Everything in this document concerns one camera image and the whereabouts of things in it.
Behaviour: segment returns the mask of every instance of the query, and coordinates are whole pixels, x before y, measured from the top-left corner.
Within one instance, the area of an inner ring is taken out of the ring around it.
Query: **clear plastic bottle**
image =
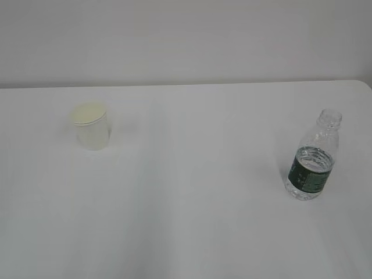
[[[316,125],[302,138],[285,188],[302,201],[316,198],[324,188],[336,159],[342,115],[324,109]]]

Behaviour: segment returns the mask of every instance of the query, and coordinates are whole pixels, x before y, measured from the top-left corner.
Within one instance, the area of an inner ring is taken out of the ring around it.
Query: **white paper cup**
[[[84,103],[71,113],[77,138],[89,150],[100,150],[109,143],[106,107],[102,103]]]

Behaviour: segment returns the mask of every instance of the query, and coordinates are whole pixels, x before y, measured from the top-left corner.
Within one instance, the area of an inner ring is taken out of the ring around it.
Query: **table surface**
[[[104,101],[109,146],[72,108]],[[0,90],[0,278],[372,278],[372,91],[360,81]],[[322,108],[323,193],[284,189]]]

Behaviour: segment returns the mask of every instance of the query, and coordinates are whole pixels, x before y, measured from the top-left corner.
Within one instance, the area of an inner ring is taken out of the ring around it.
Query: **white wall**
[[[2,0],[0,87],[358,78],[371,0]]]

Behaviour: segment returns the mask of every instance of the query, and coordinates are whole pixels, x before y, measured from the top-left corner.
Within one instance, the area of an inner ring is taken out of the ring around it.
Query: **green bottle label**
[[[302,166],[295,158],[288,179],[294,187],[306,193],[315,194],[321,192],[324,188],[331,170],[316,173]]]

